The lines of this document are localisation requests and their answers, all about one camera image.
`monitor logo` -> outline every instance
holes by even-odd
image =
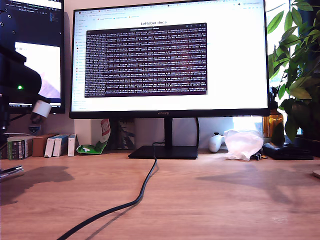
[[[160,111],[158,112],[158,115],[169,115],[168,111]]]

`monitor bezel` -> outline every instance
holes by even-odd
[[[50,114],[65,114],[66,113],[66,88],[65,88],[65,0],[61,1],[61,47],[60,47],[60,107],[52,107]],[[10,114],[25,114],[31,113],[33,106],[9,106]]]
[[[267,43],[267,16],[266,0],[263,0],[264,32],[265,32],[265,58],[266,58],[266,83],[267,83],[267,108],[238,108],[238,109],[188,109],[188,110],[148,110],[148,111],[72,111],[73,69],[74,69],[74,44],[75,44],[75,16],[76,12],[93,11],[102,9],[118,9],[131,7],[144,7],[176,3],[208,2],[212,0],[183,0],[170,2],[156,2],[133,5],[106,6],[94,8],[82,8],[73,10],[72,23],[72,50],[71,50],[71,84],[69,118],[71,119],[105,119],[105,118],[213,118],[213,117],[236,117],[236,116],[269,116],[270,115],[270,91],[269,91],[269,65],[268,65],[268,43]]]

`monitor base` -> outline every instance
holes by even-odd
[[[154,146],[157,159],[196,159],[198,157],[197,146]],[[153,159],[153,146],[142,146],[128,156],[130,159]]]

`wall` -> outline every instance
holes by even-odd
[[[95,144],[101,134],[100,120],[71,120],[68,117],[70,103],[71,82],[71,41],[73,28],[74,9],[124,6],[132,4],[148,4],[157,2],[173,2],[172,0],[65,0],[65,86],[66,86],[66,114],[50,115],[44,123],[45,133],[68,133],[76,132],[79,135],[80,144]],[[28,116],[16,120],[9,128],[11,132],[27,132],[29,124]],[[164,140],[164,121],[162,118],[136,119],[136,146],[151,145],[155,141]],[[200,118],[200,148],[207,148],[209,138],[214,132],[223,133],[233,128],[232,117],[226,118]],[[195,145],[197,128],[194,118],[176,118],[173,120],[173,144]]]

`bottle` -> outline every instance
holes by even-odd
[[[284,122],[284,116],[277,109],[271,109],[269,116],[263,117],[263,136],[271,138],[275,127]]]
[[[280,123],[283,125],[284,122],[284,116],[278,112],[278,103],[275,100],[277,92],[274,87],[270,91],[270,115],[264,116],[262,120],[263,136],[265,138],[271,138],[275,127]]]

